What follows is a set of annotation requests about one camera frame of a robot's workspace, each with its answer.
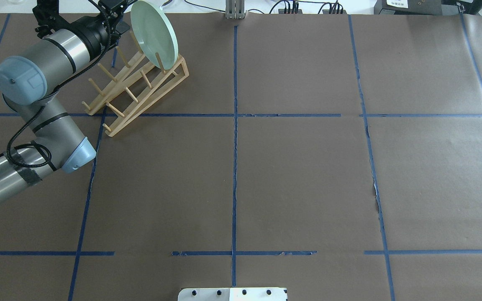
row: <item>silver robotic arm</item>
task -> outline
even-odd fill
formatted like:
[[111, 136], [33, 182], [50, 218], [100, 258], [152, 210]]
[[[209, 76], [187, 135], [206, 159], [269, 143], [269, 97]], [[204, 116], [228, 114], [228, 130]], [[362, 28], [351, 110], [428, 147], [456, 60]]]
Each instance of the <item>silver robotic arm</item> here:
[[[57, 0], [38, 0], [33, 12], [42, 40], [0, 64], [3, 99], [26, 121], [0, 156], [0, 203], [56, 170], [72, 173], [95, 158], [94, 147], [56, 95], [64, 84], [86, 72], [115, 46], [129, 29], [122, 15], [133, 2], [93, 3], [99, 15], [68, 23], [59, 16]], [[12, 147], [14, 139], [27, 127], [36, 139]]]

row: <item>wooden dowel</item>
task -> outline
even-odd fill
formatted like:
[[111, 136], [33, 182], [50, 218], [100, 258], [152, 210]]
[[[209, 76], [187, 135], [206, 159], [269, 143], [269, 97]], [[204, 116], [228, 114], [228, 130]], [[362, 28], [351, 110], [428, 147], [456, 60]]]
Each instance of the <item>wooden dowel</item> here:
[[104, 124], [102, 124], [102, 125], [103, 125], [103, 127], [104, 127], [108, 132], [112, 132], [112, 131], [111, 131], [111, 128], [110, 128], [109, 126], [107, 126], [107, 124], [104, 123]]
[[126, 92], [128, 92], [128, 94], [130, 95], [130, 97], [136, 102], [136, 103], [139, 103], [139, 100], [137, 99], [137, 97], [135, 97], [135, 95], [133, 93], [131, 93], [130, 89], [128, 87], [126, 87]]
[[159, 57], [159, 53], [155, 53], [155, 57], [157, 58], [157, 61], [159, 62], [159, 67], [161, 68], [161, 71], [163, 74], [166, 74], [166, 70], [163, 67], [163, 62], [161, 61], [161, 57]]
[[107, 71], [107, 69], [105, 69], [105, 67], [101, 64], [101, 63], [98, 63], [98, 67], [100, 67], [100, 69], [105, 72], [105, 74], [107, 74], [107, 76], [109, 76], [111, 78], [111, 80], [113, 80], [113, 82], [118, 82], [118, 79], [116, 79], [112, 74], [111, 72]]
[[94, 80], [92, 78], [89, 78], [88, 82], [90, 82], [90, 84], [92, 84], [92, 87], [94, 87], [96, 89], [96, 91], [98, 91], [98, 93], [100, 95], [102, 95], [102, 97], [105, 96], [105, 93], [103, 93], [103, 91], [100, 89], [100, 87], [98, 87], [98, 85], [94, 82]]
[[139, 49], [139, 52], [144, 53], [142, 52], [142, 49], [140, 49], [140, 44], [137, 41], [137, 38], [135, 37], [135, 34], [133, 33], [133, 31], [130, 31], [130, 34], [131, 34], [131, 37], [133, 38], [133, 41], [135, 42], [135, 45], [137, 46], [137, 49]]
[[141, 75], [142, 75], [142, 79], [146, 82], [146, 84], [148, 85], [148, 88], [152, 88], [151, 87], [151, 82], [148, 80], [148, 78], [146, 77], [146, 74], [144, 73], [144, 71], [141, 70]]
[[115, 112], [115, 114], [117, 114], [119, 117], [125, 117], [124, 113], [120, 112], [117, 108], [115, 108], [115, 106], [111, 105], [110, 103], [106, 103], [105, 105], [113, 110], [113, 112]]
[[85, 106], [85, 108], [86, 108], [88, 111], [90, 111], [90, 107], [87, 105], [86, 102], [82, 101], [81, 103]]
[[118, 54], [120, 55], [120, 58], [122, 59], [122, 61], [124, 62], [124, 65], [126, 65], [126, 67], [130, 67], [130, 65], [128, 64], [128, 60], [126, 59], [126, 56], [124, 55], [124, 53], [122, 52], [122, 50], [120, 50], [120, 47], [118, 46], [115, 46], [115, 49], [116, 51], [118, 51]]

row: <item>white bracket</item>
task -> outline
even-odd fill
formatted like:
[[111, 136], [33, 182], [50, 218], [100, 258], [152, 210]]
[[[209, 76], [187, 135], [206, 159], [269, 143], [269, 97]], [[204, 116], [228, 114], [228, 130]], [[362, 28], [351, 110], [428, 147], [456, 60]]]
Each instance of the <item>white bracket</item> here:
[[245, 0], [226, 0], [226, 19], [245, 19]]
[[287, 301], [285, 288], [182, 289], [178, 301]]

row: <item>blue joint cap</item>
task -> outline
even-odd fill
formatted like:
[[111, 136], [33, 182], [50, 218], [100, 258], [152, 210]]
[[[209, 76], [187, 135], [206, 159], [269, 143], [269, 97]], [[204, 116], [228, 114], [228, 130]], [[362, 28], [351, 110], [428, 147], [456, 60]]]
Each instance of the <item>blue joint cap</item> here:
[[85, 137], [64, 163], [62, 169], [65, 173], [73, 173], [73, 171], [78, 170], [81, 166], [91, 162], [95, 157], [96, 150], [90, 142], [88, 142], [88, 138]]
[[19, 105], [30, 105], [48, 92], [46, 77], [32, 61], [10, 56], [0, 64], [0, 90]]

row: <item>round plate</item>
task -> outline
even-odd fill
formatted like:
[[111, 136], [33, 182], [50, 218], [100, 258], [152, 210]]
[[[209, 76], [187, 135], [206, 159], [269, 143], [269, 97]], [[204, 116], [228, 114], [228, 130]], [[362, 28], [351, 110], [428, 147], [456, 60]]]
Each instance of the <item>round plate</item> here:
[[159, 67], [155, 57], [159, 53], [165, 70], [172, 68], [178, 60], [178, 40], [165, 13], [147, 0], [138, 0], [131, 8], [131, 25], [146, 57]]

